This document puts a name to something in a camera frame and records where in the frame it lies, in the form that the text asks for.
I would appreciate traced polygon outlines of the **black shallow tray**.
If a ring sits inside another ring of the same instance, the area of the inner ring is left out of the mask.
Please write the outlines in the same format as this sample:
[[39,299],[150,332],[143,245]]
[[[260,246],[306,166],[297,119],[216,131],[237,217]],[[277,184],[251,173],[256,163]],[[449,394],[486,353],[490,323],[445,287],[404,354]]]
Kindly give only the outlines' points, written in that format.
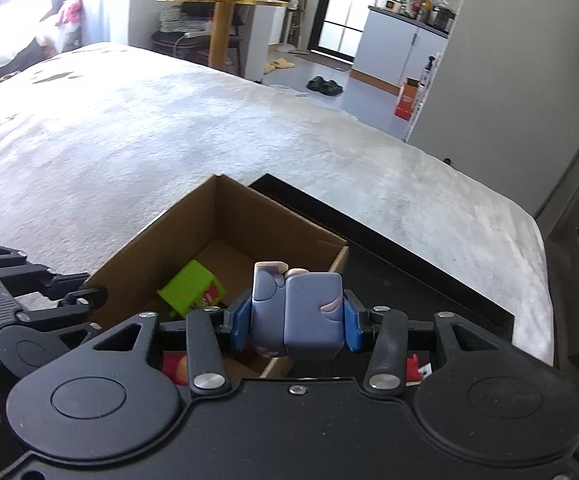
[[250,188],[347,240],[344,286],[364,307],[390,307],[422,322],[431,322],[440,311],[451,311],[512,340],[512,313],[411,250],[271,174]]

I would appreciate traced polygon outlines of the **gold round side table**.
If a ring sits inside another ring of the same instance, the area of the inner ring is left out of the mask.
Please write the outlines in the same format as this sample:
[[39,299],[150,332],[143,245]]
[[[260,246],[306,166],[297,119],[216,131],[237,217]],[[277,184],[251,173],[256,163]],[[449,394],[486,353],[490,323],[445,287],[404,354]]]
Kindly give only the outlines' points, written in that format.
[[209,67],[214,70],[225,70],[228,37],[235,6],[280,6],[287,8],[288,1],[283,0],[157,0],[167,3],[213,3],[213,20],[209,44]]

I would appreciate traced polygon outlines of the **blue grey block figure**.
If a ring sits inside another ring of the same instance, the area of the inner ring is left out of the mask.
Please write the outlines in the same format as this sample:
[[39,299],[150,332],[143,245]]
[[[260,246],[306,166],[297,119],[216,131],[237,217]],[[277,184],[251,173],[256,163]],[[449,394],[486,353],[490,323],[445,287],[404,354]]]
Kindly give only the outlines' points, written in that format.
[[345,344],[341,275],[291,269],[282,261],[256,263],[250,339],[267,358],[334,359]]

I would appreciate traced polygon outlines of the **lime green toy cube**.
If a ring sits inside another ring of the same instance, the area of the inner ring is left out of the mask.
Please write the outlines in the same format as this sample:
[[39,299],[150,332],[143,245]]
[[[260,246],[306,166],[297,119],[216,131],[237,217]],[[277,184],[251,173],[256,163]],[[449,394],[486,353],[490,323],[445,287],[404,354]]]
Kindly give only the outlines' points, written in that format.
[[193,259],[158,289],[157,294],[176,314],[185,318],[195,310],[216,307],[225,289],[216,275]]

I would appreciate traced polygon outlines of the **white kitchen cabinet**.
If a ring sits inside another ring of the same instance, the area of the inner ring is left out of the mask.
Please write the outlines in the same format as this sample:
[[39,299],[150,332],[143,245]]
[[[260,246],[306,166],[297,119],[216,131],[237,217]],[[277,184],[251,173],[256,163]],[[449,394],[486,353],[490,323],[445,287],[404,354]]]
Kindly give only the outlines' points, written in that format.
[[422,75],[431,56],[438,60],[448,41],[446,32],[369,6],[350,76],[397,94],[408,78],[417,79]]

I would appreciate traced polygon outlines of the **yellow slippers pair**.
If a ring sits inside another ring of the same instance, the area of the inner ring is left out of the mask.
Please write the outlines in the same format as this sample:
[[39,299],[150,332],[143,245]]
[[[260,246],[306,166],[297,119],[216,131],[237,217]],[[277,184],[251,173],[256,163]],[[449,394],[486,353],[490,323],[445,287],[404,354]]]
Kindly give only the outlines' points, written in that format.
[[276,70],[291,70],[295,67],[295,63],[285,60],[285,58],[276,58],[270,62],[264,64],[263,73],[265,75],[271,74]]

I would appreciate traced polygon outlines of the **black framed glass door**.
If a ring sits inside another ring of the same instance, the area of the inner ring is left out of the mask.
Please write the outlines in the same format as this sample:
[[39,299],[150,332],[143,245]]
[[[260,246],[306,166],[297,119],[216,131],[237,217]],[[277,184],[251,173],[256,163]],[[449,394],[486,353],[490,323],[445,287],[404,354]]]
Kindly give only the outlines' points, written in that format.
[[375,0],[319,0],[308,48],[353,62]]

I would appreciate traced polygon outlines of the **orange red carton box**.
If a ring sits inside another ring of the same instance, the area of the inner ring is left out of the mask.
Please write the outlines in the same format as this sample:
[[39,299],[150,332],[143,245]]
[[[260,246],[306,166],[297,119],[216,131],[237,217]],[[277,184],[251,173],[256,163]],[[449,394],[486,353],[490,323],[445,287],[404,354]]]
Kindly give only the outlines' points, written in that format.
[[400,89],[395,116],[403,120],[410,120],[422,102],[425,89],[424,81],[413,78],[404,81]]

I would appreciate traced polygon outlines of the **brown cardboard box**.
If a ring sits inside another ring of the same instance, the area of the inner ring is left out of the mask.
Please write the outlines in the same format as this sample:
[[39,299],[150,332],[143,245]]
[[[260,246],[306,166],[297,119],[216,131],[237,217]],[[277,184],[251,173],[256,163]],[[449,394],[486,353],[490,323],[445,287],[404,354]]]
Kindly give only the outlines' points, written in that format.
[[216,306],[225,310],[216,329],[223,359],[272,376],[288,358],[267,358],[250,339],[254,265],[282,261],[291,269],[337,272],[347,244],[229,177],[214,176],[186,195],[130,240],[91,278],[88,287],[108,298],[94,315],[103,330],[95,341],[118,380],[177,386],[161,371],[166,352],[186,353],[186,317],[157,294],[190,260],[197,260],[225,289]]

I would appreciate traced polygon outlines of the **black slippers pair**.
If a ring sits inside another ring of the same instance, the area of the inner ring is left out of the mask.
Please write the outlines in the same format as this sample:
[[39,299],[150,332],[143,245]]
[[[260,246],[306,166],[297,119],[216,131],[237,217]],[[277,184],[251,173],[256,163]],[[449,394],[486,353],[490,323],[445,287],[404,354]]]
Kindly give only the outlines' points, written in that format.
[[319,92],[323,96],[339,96],[344,92],[344,88],[337,84],[335,80],[325,80],[321,76],[312,78],[306,85],[310,91]]

